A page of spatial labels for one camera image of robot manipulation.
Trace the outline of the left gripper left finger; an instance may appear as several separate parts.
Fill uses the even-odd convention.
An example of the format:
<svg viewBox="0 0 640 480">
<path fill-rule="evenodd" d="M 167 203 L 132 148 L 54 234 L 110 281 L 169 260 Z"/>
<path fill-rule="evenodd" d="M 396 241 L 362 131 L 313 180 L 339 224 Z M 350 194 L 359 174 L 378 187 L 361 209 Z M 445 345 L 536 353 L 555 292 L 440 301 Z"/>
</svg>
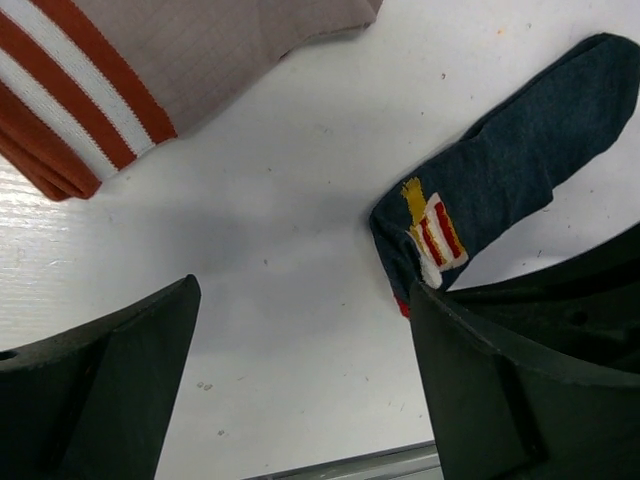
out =
<svg viewBox="0 0 640 480">
<path fill-rule="evenodd" d="M 1 353 L 4 479 L 152 479 L 197 321 L 193 275 Z"/>
</svg>

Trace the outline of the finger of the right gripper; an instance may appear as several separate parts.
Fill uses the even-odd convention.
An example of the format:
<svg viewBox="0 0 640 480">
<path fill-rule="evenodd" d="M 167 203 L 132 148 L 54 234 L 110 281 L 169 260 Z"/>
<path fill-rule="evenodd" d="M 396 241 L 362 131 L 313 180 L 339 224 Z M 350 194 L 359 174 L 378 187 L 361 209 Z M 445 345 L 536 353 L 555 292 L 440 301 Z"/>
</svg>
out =
<svg viewBox="0 0 640 480">
<path fill-rule="evenodd" d="M 637 239 L 612 239 L 536 272 L 445 297 L 563 354 L 639 372 Z"/>
</svg>

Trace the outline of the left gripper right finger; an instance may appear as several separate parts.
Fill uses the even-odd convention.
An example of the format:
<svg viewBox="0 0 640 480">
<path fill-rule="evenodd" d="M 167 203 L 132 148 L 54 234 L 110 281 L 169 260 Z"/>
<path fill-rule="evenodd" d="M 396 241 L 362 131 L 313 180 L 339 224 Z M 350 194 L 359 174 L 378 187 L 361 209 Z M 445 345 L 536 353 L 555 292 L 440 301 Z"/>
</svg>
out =
<svg viewBox="0 0 640 480">
<path fill-rule="evenodd" d="M 422 285 L 410 325 L 448 479 L 635 479 L 639 376 L 561 353 Z"/>
</svg>

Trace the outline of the navy christmas sock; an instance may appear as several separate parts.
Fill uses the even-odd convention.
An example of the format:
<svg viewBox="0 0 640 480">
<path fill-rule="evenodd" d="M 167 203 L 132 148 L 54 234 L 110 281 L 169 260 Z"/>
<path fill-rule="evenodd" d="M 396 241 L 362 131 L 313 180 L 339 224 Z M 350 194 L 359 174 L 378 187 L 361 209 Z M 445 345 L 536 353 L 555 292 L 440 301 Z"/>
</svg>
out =
<svg viewBox="0 0 640 480">
<path fill-rule="evenodd" d="M 590 36 L 422 162 L 373 207 L 369 226 L 393 298 L 448 289 L 471 259 L 546 207 L 554 189 L 620 137 L 639 95 L 639 47 Z"/>
</svg>

